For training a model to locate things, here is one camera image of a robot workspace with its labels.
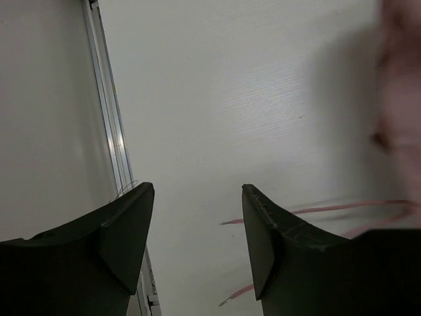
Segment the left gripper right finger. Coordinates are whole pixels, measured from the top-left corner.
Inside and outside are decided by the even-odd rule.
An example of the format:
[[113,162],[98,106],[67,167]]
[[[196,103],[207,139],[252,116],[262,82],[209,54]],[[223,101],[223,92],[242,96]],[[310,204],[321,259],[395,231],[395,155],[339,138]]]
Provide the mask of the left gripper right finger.
[[256,299],[265,315],[419,315],[420,231],[347,239],[242,191]]

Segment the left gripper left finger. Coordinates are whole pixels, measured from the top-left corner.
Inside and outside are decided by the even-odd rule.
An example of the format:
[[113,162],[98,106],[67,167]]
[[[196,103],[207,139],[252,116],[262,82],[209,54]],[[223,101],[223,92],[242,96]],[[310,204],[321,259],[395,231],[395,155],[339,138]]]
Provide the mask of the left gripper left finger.
[[1,243],[2,315],[125,315],[137,291],[155,191],[144,182],[28,240]]

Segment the pink trousers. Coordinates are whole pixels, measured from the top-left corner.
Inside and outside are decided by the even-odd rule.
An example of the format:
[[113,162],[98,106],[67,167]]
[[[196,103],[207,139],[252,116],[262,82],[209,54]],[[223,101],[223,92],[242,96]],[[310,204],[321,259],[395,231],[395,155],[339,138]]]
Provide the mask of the pink trousers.
[[[380,113],[373,140],[393,158],[406,199],[402,216],[420,219],[420,2],[380,1]],[[389,228],[383,222],[379,229]]]

